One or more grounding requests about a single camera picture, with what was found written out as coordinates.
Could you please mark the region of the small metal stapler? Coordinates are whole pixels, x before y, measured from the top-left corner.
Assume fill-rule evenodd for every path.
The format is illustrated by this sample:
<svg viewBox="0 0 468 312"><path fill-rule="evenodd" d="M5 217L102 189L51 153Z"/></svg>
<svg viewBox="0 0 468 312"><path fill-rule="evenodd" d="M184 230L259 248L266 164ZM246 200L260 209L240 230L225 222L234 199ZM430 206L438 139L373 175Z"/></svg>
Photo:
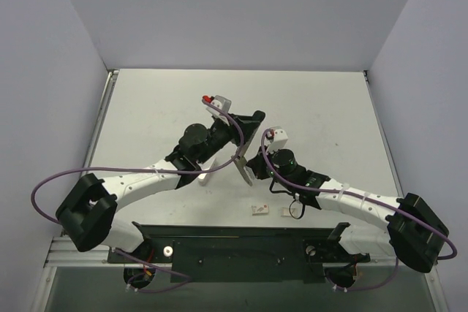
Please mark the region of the small metal stapler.
<svg viewBox="0 0 468 312"><path fill-rule="evenodd" d="M234 165L236 166L243 180L249 186L253 186L254 174L252 170L247 167L247 160L245 156L237 157L234 161Z"/></svg>

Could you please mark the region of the white stapler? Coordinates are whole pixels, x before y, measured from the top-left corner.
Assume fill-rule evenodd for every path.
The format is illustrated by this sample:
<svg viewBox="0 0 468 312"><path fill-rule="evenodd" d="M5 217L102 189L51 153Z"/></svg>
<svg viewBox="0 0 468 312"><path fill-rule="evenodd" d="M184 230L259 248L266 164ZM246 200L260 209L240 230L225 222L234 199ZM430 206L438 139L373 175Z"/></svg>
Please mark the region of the white stapler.
<svg viewBox="0 0 468 312"><path fill-rule="evenodd" d="M200 186L206 186L208 184L209 179L211 177L210 171L216 166L217 166L217 160L215 156L211 157L204 164L200 165L201 170L205 171L205 173L201 173L197 176L197 181Z"/></svg>

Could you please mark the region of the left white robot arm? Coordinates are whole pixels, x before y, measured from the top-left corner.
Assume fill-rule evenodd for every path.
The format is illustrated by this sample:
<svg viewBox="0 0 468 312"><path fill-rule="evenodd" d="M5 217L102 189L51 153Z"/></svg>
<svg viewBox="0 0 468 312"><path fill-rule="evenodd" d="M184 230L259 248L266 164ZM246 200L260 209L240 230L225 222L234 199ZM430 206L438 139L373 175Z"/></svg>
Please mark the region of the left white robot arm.
<svg viewBox="0 0 468 312"><path fill-rule="evenodd" d="M227 120L215 118L209 128L191 124L168 156L142 172L103 179L93 173L81 177L58 207L56 218L79 252L104 245L142 262L151 245L139 224L116 218L117 212L151 195L189 185L230 142L245 152L264 119L265 113L257 110L252 115L231 114Z"/></svg>

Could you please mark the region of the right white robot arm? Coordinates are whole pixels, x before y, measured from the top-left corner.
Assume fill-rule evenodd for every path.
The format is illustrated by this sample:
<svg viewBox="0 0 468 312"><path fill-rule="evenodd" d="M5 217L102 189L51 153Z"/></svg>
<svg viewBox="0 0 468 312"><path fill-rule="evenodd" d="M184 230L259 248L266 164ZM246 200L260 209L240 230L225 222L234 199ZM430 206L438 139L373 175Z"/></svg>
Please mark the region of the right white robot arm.
<svg viewBox="0 0 468 312"><path fill-rule="evenodd" d="M328 255L343 260L350 254L371 258L394 256L420 273L428 273L443 257L448 228L417 194L387 197L355 189L308 170L289 149L262 152L246 163L258 180L272 179L304 206L342 213L369 225L350 225L326 243Z"/></svg>

